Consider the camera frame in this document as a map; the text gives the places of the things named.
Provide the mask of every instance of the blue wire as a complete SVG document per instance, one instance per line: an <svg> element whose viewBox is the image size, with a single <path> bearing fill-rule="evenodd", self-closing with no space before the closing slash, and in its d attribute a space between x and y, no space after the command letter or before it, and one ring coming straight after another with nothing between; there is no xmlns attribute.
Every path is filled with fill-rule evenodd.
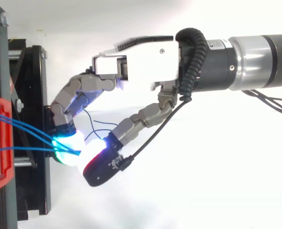
<svg viewBox="0 0 282 229"><path fill-rule="evenodd" d="M106 122L101 122L101 121L97 121L97 120L94 120L94 122L96 122L96 123L102 123L102 124L109 124L109 125L116 125L116 126L118 126L118 124L115 124L115 123L106 123Z"/></svg>
<svg viewBox="0 0 282 229"><path fill-rule="evenodd" d="M63 145L62 143L60 143L59 141L56 141L56 140L55 140L53 137L51 137L50 135L46 134L45 132L43 132L43 131L41 131L41 130L39 130L39 129L37 129L37 128L35 128L35 127L33 127L33 126L31 126L31 125L29 125L29 124L27 124L27 123L24 123L24 122L21 122L21 121L12 119L12 118L8 118L8 117L6 117L6 116L4 116L4 115L1 115L1 114L0 114L0 117L4 118L4 119L6 119L6 120L12 121L12 122L14 122L14 123L17 123L17 124L20 124L20 125L24 125L24 126L30 128L30 129L32 129L32 130L34 130L34 131L36 131L36 132L42 134L42 135L44 135L45 137L49 138L50 140L55 141L58 145L60 145L60 146L62 146L62 147L64 147L64 148L66 148L66 149L68 149L68 150L70 150L70 151L72 150L72 149L70 149L68 146L65 146L65 145Z"/></svg>
<svg viewBox="0 0 282 229"><path fill-rule="evenodd" d="M45 148L38 148L38 147L21 147L21 146L14 146L14 147L6 147L6 148L0 148L0 151L3 150L10 150L10 149L14 149L14 150L37 150L37 151L50 151L50 152L54 152L54 149L45 149Z"/></svg>
<svg viewBox="0 0 282 229"><path fill-rule="evenodd" d="M109 129L99 129L99 130L95 130L95 131L112 131L112 130L109 130ZM91 135L91 134L93 134L94 133L94 131L92 131L90 134L88 134L88 136L85 138L85 140L84 141L86 141L88 138L89 138L89 136Z"/></svg>
<svg viewBox="0 0 282 229"><path fill-rule="evenodd" d="M33 133L31 130L29 130L29 129L27 129L27 128L24 128L24 127L22 127L22 126L20 126L20 125L18 125L18 124L13 123L13 122L8 122L8 121L6 121L6 120L4 120L4 119L1 119L1 118L0 118L0 121L5 122L5 123L8 123L8 124L10 124L10 125L12 125L12 126L14 126L14 127L17 127L17 128L19 128L19 129L21 129L21 130L23 130L23 131L29 133L30 135L36 137L37 139L39 139L40 141L46 143L47 145L51 146L52 148L56 148L58 151L59 151L59 150L64 151L64 149L54 146L52 143L46 141L45 139L43 139L42 137L40 137L40 136L38 136L37 134ZM79 151L75 151L75 150L72 150L72 149L70 149L70 150L67 151L67 152L68 152L68 153L72 153L72 154L77 154L77 153L79 154Z"/></svg>
<svg viewBox="0 0 282 229"><path fill-rule="evenodd" d="M89 119L90 119L90 123L91 123L91 127L92 127L93 132L95 133L95 135L96 135L99 139L102 139L102 138L97 134L96 130L95 130L94 127L93 127L92 118L91 118L89 112L86 111L85 109L84 109L84 111L85 111L86 114L89 116Z"/></svg>

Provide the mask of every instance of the coiled black cable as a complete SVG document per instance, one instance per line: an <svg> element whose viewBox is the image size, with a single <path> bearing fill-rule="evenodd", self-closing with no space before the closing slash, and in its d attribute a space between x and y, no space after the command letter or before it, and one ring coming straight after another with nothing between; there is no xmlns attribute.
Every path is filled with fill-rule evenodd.
<svg viewBox="0 0 282 229"><path fill-rule="evenodd" d="M182 95L181 101L186 103L192 101L192 90L195 85L196 77L201 70L207 54L206 39L202 32L193 28L186 28L176 34L176 41L190 42L195 46L194 55L185 75L181 79L179 94Z"/></svg>

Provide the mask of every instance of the cable connector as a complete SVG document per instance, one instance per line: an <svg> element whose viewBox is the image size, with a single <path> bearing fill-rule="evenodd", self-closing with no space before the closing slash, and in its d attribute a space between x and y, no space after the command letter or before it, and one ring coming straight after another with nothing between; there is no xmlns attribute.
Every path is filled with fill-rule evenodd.
<svg viewBox="0 0 282 229"><path fill-rule="evenodd" d="M124 158L122 161L119 162L118 168L121 171L124 171L134 160L132 156Z"/></svg>

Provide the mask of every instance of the screw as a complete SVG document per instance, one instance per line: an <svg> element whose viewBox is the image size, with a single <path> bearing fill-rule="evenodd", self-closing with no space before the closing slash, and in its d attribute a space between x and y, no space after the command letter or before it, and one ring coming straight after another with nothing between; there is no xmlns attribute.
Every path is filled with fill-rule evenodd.
<svg viewBox="0 0 282 229"><path fill-rule="evenodd" d="M42 52L41 52L41 57L42 57L44 60L48 59L48 53L47 53L47 51L42 51Z"/></svg>
<svg viewBox="0 0 282 229"><path fill-rule="evenodd" d="M7 17L5 12L0 14L0 25L2 25L3 27L9 26L7 23Z"/></svg>
<svg viewBox="0 0 282 229"><path fill-rule="evenodd" d="M16 110L18 113L24 108L24 104L21 102L20 99L16 100Z"/></svg>

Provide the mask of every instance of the silver arm segment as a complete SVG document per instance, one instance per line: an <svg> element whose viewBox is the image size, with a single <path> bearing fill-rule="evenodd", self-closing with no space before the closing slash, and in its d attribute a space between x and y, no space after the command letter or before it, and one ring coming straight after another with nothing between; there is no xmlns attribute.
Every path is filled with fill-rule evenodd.
<svg viewBox="0 0 282 229"><path fill-rule="evenodd" d="M115 87L115 77L105 80L93 74L72 77L51 104L54 124L58 127L71 123L73 117L103 91L112 91Z"/></svg>

